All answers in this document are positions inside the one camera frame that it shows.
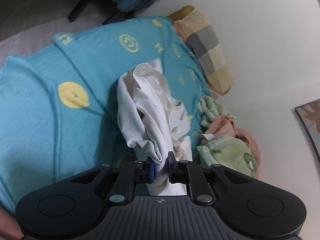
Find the person left hand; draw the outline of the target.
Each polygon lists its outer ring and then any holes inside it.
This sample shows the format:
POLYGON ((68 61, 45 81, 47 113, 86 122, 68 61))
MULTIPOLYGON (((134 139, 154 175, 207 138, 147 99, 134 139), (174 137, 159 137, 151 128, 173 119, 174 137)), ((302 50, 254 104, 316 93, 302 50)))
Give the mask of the person left hand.
POLYGON ((3 239, 20 240, 24 237, 16 219, 3 209, 0 210, 0 233, 3 239))

